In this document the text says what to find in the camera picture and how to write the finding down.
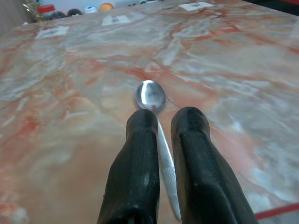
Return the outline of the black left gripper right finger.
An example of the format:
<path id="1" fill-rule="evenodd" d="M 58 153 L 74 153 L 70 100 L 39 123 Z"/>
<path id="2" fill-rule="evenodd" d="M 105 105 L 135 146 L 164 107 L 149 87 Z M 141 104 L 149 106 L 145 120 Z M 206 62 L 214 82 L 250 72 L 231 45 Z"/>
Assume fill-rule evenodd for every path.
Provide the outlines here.
<path id="1" fill-rule="evenodd" d="M 171 141 L 182 223 L 257 223 L 232 168 L 211 141 L 202 111 L 180 109 L 171 121 Z"/>

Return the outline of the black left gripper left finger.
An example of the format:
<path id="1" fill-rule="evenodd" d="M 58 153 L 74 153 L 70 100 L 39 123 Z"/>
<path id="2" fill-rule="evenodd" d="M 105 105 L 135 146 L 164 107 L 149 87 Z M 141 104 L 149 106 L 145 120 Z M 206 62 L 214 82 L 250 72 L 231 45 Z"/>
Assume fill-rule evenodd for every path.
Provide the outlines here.
<path id="1" fill-rule="evenodd" d="M 98 217 L 99 224 L 155 224 L 160 180 L 157 119 L 140 109 L 127 120 L 126 141 L 113 161 Z"/>

